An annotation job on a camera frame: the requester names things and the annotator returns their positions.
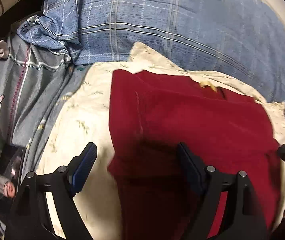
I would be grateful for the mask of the red garment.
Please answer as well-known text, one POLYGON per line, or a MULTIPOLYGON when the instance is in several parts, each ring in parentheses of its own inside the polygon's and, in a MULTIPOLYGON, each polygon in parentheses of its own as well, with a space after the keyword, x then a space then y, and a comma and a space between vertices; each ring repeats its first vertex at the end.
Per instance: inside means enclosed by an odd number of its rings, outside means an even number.
POLYGON ((179 239, 200 206, 176 148, 206 165, 247 172, 271 229, 280 201, 278 143, 250 96, 201 87, 187 76, 113 72, 108 171, 117 182, 123 239, 179 239))

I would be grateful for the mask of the glossy magazine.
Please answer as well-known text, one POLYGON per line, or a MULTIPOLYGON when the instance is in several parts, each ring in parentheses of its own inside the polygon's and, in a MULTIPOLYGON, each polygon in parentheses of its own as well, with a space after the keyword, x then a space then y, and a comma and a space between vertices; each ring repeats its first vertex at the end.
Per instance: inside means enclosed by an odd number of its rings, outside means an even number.
POLYGON ((8 215, 21 183, 26 149, 5 145, 0 156, 0 231, 4 232, 8 215))

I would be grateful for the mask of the cream leaf-print pillow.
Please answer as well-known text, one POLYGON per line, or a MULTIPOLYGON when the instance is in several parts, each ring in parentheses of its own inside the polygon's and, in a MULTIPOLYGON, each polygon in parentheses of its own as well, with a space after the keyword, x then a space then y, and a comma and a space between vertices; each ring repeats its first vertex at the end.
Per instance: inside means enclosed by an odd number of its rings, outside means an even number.
POLYGON ((93 64, 78 91, 62 98, 64 105, 36 170, 37 174, 51 173, 59 166, 67 165, 82 152, 87 143, 96 144, 97 159, 82 191, 74 199, 80 216, 94 239, 121 237, 119 197, 115 181, 107 172, 107 165, 114 155, 108 116, 112 74, 117 69, 130 73, 147 70, 156 74, 187 76, 202 85, 222 87, 251 96, 266 110, 276 141, 285 144, 284 102, 268 103, 250 85, 220 72, 183 70, 149 46, 136 42, 127 61, 93 64))

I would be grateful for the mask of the grey patterned bedsheet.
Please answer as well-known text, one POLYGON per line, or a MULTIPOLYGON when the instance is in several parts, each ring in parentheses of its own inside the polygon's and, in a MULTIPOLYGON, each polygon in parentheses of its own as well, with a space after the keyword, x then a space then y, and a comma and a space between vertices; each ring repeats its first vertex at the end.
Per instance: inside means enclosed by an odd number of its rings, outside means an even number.
POLYGON ((68 56, 28 44, 17 35, 10 35, 7 45, 8 58, 0 60, 0 156, 5 145, 26 149, 22 182, 40 162, 62 98, 78 90, 88 66, 74 65, 68 56))

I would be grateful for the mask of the blue plaid quilt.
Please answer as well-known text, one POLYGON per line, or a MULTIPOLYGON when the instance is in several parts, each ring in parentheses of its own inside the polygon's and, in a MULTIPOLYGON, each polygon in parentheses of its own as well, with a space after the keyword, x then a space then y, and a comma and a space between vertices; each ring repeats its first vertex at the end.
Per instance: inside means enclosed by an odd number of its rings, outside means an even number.
POLYGON ((285 101, 285 26, 262 0, 44 0, 17 33, 75 65, 124 61, 142 42, 181 68, 285 101))

